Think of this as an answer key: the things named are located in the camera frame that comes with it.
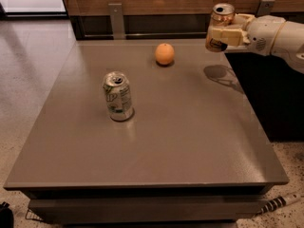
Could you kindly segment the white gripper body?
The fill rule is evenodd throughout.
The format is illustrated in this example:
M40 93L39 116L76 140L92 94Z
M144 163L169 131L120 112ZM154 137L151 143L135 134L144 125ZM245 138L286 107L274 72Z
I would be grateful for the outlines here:
M271 15L254 17L244 27L248 38L247 51L262 56L283 56L285 50L276 46L276 37L285 23L284 18Z

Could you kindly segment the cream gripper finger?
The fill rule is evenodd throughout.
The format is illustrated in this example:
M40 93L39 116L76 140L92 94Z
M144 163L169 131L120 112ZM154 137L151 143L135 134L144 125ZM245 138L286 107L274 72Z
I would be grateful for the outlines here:
M238 47L249 44L248 33L241 28L216 28L211 27L208 35L228 46Z
M232 25L239 29L246 29L254 19L255 16L253 14L237 13L234 17Z

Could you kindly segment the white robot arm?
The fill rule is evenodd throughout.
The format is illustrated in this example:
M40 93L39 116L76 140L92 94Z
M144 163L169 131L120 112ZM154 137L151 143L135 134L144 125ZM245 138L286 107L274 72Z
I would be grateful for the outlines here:
M211 25L207 32L219 51L247 51L283 59L293 70L304 73L304 25L272 15L237 14L232 21Z

